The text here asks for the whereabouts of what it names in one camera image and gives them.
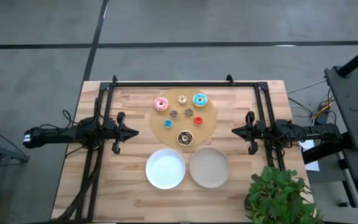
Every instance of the black metal frame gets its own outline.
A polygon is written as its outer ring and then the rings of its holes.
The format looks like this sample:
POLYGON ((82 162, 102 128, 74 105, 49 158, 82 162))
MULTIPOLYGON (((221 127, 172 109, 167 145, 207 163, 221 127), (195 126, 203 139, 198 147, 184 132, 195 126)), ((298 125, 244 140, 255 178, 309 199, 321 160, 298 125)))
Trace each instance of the black metal frame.
MULTIPOLYGON (((266 104, 267 104, 267 110, 268 110, 268 116, 270 119, 270 124, 273 125, 275 122, 274 112, 273 112, 273 106, 269 95, 269 87, 267 82, 235 82, 233 80, 233 77, 231 75, 228 75, 226 77, 227 82, 221 82, 221 81, 211 81, 211 82, 119 82, 116 78, 116 76, 113 76, 112 82, 102 82, 100 83, 99 87, 99 94, 98 94, 98 103, 97 107, 101 108, 101 103, 103 101, 103 96, 105 94, 105 91, 108 90, 108 96, 107 96, 107 103, 106 103, 106 109, 104 111, 104 120, 103 120, 103 126, 106 125, 107 119, 109 118, 110 109, 111 109, 111 103, 112 103, 112 93, 115 87, 161 87, 161 86, 169 86, 169 87, 176 87, 176 86, 194 86, 194 87, 201 87, 201 86, 216 86, 216 87, 252 87, 255 91, 255 98, 257 102, 259 117, 261 120, 265 120, 264 115, 264 109, 262 105, 262 97, 260 94, 260 91, 264 92, 265 98, 266 98, 266 104)), ((273 157, 272 157, 272 147, 270 145, 269 140, 264 140, 265 143, 265 150, 266 150, 266 157, 267 157, 267 164, 269 166, 274 166, 273 163, 273 157)), ((103 151, 104 151, 104 140, 101 143, 101 146, 95 149, 94 151, 97 151, 96 156, 96 162, 94 165, 94 168, 92 172, 90 173, 91 169, 91 161, 93 156, 93 150, 88 150, 85 160, 85 166, 83 171, 83 177, 81 181, 81 188, 78 192, 77 196, 74 198, 72 203, 67 207, 63 215, 58 217, 57 219, 50 220, 47 223, 89 223, 93 221, 93 215, 94 215, 94 206, 96 202, 96 195, 98 191, 98 183, 99 183, 99 174, 101 170, 101 162, 103 158, 103 151), (91 187, 91 195, 89 199, 89 207, 88 207, 88 213, 86 215, 86 218, 82 218, 83 214, 83 205, 84 205, 84 197, 89 188, 91 187), (70 219, 70 217, 73 215, 74 211, 75 218, 70 219)), ((277 160, 280 169, 284 169, 284 161, 282 156, 281 149, 276 151, 277 153, 277 160)))

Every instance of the wooden table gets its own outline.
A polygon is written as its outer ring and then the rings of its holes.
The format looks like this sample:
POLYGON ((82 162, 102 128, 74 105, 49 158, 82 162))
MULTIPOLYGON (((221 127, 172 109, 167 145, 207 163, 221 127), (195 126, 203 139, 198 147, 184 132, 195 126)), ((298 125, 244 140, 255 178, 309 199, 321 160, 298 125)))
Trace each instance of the wooden table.
MULTIPOLYGON (((79 121, 93 115, 94 99, 100 82, 85 82, 76 114, 79 121)), ((287 93, 283 81, 268 81, 276 119, 291 119, 287 93)), ((145 165, 149 156, 158 149, 167 148, 149 126, 149 113, 154 99, 170 88, 130 87, 115 88, 111 116, 126 114, 125 124, 138 130, 138 136, 121 143, 121 154, 115 155, 112 141, 104 148, 94 222, 247 222, 243 201, 247 195, 251 175, 259 174, 267 165, 263 143, 259 151, 248 155, 248 142, 231 133, 232 128, 245 125, 248 111, 259 117, 253 88, 200 87, 207 94, 218 113, 214 133, 204 144, 194 149, 176 149, 188 162, 193 153, 203 147, 221 150, 230 162, 229 180, 216 189, 197 185, 186 171, 183 182, 170 190, 153 187, 146 178, 145 165)), ((68 152, 79 145, 69 145, 68 152)), ((52 218, 58 217, 78 193, 83 174, 86 150, 78 151, 65 160, 52 218)), ((296 169, 298 176, 307 180, 301 151, 294 146, 285 150, 285 166, 296 169)))

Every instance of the green leaves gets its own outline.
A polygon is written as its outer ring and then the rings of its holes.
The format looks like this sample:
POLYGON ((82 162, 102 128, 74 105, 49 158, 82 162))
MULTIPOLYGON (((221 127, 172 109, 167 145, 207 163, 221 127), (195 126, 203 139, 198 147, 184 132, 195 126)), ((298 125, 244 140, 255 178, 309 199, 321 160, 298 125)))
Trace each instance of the green leaves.
POLYGON ((262 179, 266 182, 272 180, 273 177, 273 170, 269 166, 265 166, 264 170, 262 171, 262 179))
POLYGON ((296 170, 280 171, 265 166, 261 175, 251 179, 247 217, 259 224, 322 224, 319 211, 313 217, 316 205, 301 196, 310 193, 305 179, 295 177, 296 170))

